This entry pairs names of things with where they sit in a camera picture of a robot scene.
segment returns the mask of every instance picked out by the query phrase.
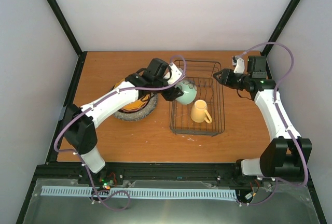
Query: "green mug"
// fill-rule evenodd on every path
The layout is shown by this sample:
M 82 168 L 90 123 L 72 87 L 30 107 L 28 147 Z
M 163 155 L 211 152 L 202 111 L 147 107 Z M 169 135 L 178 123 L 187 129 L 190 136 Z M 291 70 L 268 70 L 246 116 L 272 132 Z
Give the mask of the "green mug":
M 188 105 L 194 101 L 197 94 L 197 87 L 195 82 L 192 80 L 182 80 L 178 84 L 176 84 L 177 88 L 180 88 L 183 92 L 183 95 L 176 98 L 178 102 L 183 105 Z

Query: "wooden table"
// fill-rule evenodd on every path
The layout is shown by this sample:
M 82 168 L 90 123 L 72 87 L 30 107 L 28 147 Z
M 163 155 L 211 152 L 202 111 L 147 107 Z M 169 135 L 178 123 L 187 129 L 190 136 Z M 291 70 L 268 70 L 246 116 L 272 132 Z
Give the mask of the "wooden table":
M 74 98 L 74 104 L 90 103 L 121 78 L 146 67 L 152 58 L 169 61 L 175 54 L 186 59 L 219 61 L 232 67 L 231 57 L 241 51 L 120 51 L 88 52 Z M 259 55 L 258 51 L 250 55 Z M 235 90 L 224 87 L 224 133 L 175 135 L 169 128 L 169 102 L 158 98 L 156 109 L 138 122 L 106 119 L 96 130 L 98 149 L 107 162 L 235 162 L 257 158 L 269 144 L 264 119 L 253 101 L 239 98 Z M 61 148 L 69 148 L 64 139 Z M 62 153 L 58 161 L 77 161 L 72 153 Z

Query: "mug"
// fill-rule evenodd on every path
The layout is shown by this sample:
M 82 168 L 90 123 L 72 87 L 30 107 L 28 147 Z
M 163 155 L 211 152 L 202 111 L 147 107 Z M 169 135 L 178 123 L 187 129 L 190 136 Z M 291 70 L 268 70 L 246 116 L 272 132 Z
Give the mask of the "mug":
M 197 100 L 191 108 L 191 119 L 196 123 L 206 121 L 208 124 L 211 124 L 212 118 L 207 108 L 208 105 L 204 100 Z
M 176 101 L 180 102 L 183 105 L 188 105 L 194 101 L 197 94 L 197 87 L 195 83 L 191 80 L 182 80 L 176 84 L 177 88 L 180 88 L 183 92 L 183 95 L 176 98 Z

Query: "rack wire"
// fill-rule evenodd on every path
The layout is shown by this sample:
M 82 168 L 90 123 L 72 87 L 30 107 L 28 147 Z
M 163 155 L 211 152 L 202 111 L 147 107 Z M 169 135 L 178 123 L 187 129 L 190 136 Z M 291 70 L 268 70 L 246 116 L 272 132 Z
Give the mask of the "rack wire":
M 204 100 L 207 110 L 212 117 L 212 123 L 196 123 L 190 117 L 194 102 L 182 105 L 178 101 L 170 102 L 169 124 L 175 134 L 196 134 L 215 136 L 225 130 L 224 92 L 223 87 L 213 79 L 213 74 L 222 68 L 219 62 L 186 60 L 187 80 L 193 81 L 197 87 L 197 95 L 194 100 Z M 183 61 L 176 60 L 175 65 L 183 69 Z

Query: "yellow mug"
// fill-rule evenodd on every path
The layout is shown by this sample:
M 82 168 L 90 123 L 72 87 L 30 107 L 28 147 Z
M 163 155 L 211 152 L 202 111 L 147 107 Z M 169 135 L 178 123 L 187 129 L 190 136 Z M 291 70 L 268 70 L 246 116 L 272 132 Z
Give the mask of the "yellow mug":
M 204 121 L 208 124 L 212 123 L 212 118 L 207 108 L 208 105 L 204 100 L 197 100 L 191 108 L 191 119 L 196 123 Z

